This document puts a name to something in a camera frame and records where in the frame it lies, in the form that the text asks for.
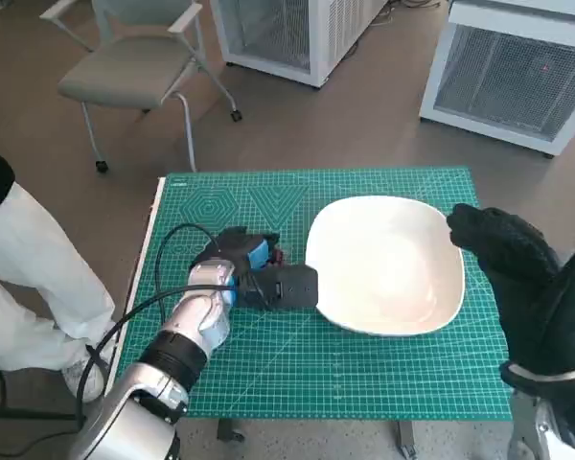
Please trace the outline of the black left hand blue tape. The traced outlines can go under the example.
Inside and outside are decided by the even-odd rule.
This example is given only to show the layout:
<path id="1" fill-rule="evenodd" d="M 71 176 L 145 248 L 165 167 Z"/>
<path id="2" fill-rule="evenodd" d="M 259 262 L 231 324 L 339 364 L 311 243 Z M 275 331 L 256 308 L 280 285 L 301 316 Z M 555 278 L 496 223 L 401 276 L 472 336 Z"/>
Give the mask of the black left hand blue tape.
<path id="1" fill-rule="evenodd" d="M 284 252 L 278 233 L 250 233 L 246 226 L 228 227 L 216 237 L 218 256 L 234 265 L 242 275 L 268 265 L 282 265 Z"/>

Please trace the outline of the black knitted glove right hand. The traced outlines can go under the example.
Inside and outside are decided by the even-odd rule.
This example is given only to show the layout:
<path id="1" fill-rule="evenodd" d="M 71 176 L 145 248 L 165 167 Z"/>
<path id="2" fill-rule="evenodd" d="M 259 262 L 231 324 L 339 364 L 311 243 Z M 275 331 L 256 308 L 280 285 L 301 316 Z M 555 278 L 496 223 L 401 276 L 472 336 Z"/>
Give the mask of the black knitted glove right hand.
<path id="1" fill-rule="evenodd" d="M 493 207 L 457 204 L 447 224 L 493 288 L 510 362 L 541 376 L 575 371 L 575 252 L 560 263 L 540 230 Z"/>

